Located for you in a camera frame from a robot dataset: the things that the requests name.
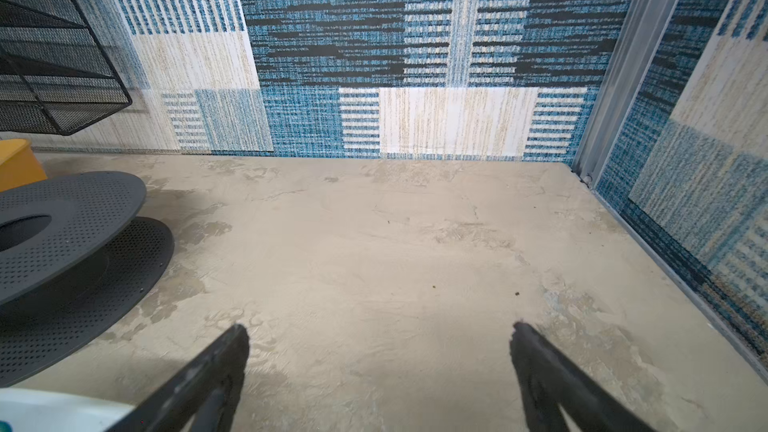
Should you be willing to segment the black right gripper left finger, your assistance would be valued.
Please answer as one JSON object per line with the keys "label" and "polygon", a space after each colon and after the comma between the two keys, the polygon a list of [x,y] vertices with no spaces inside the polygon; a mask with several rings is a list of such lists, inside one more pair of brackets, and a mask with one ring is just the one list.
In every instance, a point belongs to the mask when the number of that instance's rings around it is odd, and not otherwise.
{"label": "black right gripper left finger", "polygon": [[234,324],[156,389],[111,431],[229,431],[241,397],[250,344]]}

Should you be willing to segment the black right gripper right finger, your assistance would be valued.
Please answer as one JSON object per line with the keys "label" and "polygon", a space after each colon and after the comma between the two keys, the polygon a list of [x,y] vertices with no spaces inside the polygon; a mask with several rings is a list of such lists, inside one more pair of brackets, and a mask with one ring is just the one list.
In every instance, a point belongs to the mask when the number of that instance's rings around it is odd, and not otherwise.
{"label": "black right gripper right finger", "polygon": [[511,362],[530,431],[650,431],[530,324],[513,324]]}

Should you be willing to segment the grey perforated cable spool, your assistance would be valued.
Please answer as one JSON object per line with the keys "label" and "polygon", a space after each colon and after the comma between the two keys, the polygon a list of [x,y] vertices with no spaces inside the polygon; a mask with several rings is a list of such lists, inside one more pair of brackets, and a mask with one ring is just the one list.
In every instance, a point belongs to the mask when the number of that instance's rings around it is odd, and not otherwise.
{"label": "grey perforated cable spool", "polygon": [[117,171],[50,178],[1,195],[1,384],[80,350],[136,306],[174,253],[147,190]]}

